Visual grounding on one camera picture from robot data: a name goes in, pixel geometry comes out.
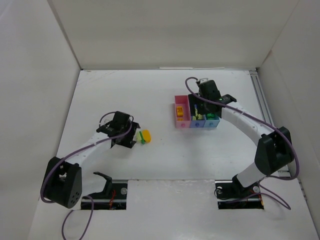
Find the small dark green lego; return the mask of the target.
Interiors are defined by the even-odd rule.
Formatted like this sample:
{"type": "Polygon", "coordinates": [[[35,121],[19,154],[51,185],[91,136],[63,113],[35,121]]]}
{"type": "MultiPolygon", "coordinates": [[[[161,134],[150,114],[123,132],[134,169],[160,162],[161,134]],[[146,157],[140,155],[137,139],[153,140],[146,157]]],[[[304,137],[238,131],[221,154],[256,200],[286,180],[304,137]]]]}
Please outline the small dark green lego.
{"type": "Polygon", "coordinates": [[[144,145],[146,142],[145,142],[145,139],[143,137],[142,131],[139,132],[139,135],[140,135],[140,142],[141,142],[142,145],[144,145]]]}

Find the dark green wedge lego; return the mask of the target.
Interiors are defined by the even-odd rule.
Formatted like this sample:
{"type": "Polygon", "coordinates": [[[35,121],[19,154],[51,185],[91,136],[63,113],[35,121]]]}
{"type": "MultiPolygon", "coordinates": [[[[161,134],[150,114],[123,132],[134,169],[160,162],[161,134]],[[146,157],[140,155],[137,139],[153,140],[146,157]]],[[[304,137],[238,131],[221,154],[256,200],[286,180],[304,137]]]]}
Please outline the dark green wedge lego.
{"type": "Polygon", "coordinates": [[[216,118],[216,115],[214,113],[208,113],[206,114],[207,120],[214,120],[216,118]]]}

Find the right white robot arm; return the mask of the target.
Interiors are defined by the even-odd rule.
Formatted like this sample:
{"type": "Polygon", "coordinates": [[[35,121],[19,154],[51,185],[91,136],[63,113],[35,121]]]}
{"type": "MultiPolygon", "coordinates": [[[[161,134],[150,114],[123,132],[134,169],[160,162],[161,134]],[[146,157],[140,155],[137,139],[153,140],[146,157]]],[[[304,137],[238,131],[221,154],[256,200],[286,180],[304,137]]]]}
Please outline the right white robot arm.
{"type": "Polygon", "coordinates": [[[253,163],[232,178],[233,191],[241,193],[297,159],[287,128],[276,128],[251,115],[236,98],[221,95],[214,80],[196,78],[195,82],[198,93],[191,95],[200,103],[200,113],[215,114],[229,122],[256,146],[253,163]]]}

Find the orange rounded lego brick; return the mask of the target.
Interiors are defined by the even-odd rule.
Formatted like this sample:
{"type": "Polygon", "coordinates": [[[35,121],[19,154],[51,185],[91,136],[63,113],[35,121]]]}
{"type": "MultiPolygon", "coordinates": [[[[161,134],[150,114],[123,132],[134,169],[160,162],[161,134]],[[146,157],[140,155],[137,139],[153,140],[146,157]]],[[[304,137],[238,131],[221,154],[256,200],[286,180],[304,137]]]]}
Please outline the orange rounded lego brick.
{"type": "Polygon", "coordinates": [[[150,143],[151,140],[152,140],[152,137],[151,137],[151,134],[150,134],[149,130],[144,129],[144,130],[141,131],[141,133],[142,133],[142,137],[143,137],[144,142],[145,143],[150,143]]]}

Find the orange striped lego brick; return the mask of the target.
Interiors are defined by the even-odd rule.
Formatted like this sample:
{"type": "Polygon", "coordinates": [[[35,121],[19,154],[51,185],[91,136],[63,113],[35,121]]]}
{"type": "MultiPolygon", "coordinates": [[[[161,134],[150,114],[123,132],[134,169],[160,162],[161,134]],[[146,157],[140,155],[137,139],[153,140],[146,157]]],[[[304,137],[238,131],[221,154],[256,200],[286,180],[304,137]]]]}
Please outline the orange striped lego brick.
{"type": "Polygon", "coordinates": [[[176,115],[177,115],[178,118],[182,118],[184,116],[183,107],[182,106],[177,106],[176,107],[176,115]]]}

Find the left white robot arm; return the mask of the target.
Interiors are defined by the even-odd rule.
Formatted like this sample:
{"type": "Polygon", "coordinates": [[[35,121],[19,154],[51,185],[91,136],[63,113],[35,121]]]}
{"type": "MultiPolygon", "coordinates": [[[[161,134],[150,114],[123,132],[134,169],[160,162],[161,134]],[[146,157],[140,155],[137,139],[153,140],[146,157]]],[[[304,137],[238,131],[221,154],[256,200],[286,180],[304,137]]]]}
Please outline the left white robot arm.
{"type": "Polygon", "coordinates": [[[121,111],[104,114],[93,136],[79,149],[59,158],[54,156],[47,164],[40,199],[47,204],[56,203],[73,208],[83,196],[83,170],[98,159],[103,150],[115,145],[131,149],[136,141],[140,124],[134,117],[121,111]]]}

